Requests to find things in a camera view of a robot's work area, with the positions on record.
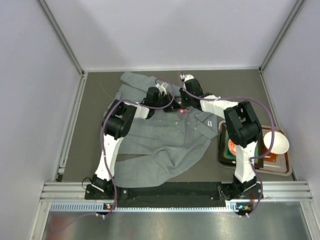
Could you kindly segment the grey button-up shirt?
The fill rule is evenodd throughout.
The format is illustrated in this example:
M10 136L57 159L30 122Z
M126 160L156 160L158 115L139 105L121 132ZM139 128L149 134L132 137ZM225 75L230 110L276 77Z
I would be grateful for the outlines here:
M134 119L120 144L114 180L121 188L157 187L197 164L218 136L217 116L188 108Z

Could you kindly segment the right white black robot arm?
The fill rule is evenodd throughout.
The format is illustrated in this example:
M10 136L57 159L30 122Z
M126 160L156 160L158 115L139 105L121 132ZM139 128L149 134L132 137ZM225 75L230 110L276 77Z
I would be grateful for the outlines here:
M235 144L236 167L233 181L218 186L220 197L232 200L249 194L257 184L253 157L262 134L262 126L251 103L246 100L223 100L213 94L204 93L199 81L191 74L181 73L179 78L182 105L224 119L228 137Z

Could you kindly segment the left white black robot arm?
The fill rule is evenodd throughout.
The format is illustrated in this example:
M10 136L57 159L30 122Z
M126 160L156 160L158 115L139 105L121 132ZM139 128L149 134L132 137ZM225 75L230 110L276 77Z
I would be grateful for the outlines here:
M149 87L141 102L114 100L101 126L101 157L90 183L85 188L86 200L107 200L116 197L115 163L120 145L129 133L134 119L148 120L156 110L177 111L181 105L164 87Z

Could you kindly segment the red white patterned dish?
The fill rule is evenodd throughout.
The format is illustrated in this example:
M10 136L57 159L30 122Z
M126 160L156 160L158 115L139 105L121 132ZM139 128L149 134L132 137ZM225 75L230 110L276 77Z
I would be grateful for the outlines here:
M228 140L228 151L235 156L236 155L236 145L233 143L231 139Z

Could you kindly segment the black square plate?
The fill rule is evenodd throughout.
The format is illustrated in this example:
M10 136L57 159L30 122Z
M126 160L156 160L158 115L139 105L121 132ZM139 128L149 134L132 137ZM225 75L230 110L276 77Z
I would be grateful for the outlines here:
M236 168L236 156L232 155L228 149L228 140L229 135L226 127L226 123L222 120L218 124L219 131L219 143L218 143L218 162L221 166L226 168ZM255 156L263 155L263 146L262 146L262 134L259 136L256 148L255 148ZM263 158L254 159L254 166L256 169L260 169L264 167Z

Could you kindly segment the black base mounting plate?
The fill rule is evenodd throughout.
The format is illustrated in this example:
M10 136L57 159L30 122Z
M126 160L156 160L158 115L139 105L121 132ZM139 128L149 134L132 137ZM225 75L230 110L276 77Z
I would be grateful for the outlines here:
M86 200L107 200L116 198L118 201L165 201L170 198L177 200L179 197L201 197L214 201L249 199L253 196L258 199L261 185L257 183L248 189L229 182L165 182L160 186L124 188L107 184L105 191L100 191L93 185L86 186Z

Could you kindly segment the silver metal tray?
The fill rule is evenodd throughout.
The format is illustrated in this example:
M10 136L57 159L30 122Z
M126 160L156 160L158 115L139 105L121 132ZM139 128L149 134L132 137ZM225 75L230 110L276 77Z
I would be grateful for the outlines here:
M229 135L224 120L218 124L218 131L218 162L223 167L234 169L236 167L236 156L233 154L233 151L229 149ZM278 176L289 176L293 171L292 163L287 152L284 154L269 153L269 155L263 159L255 159L254 167L259 173Z

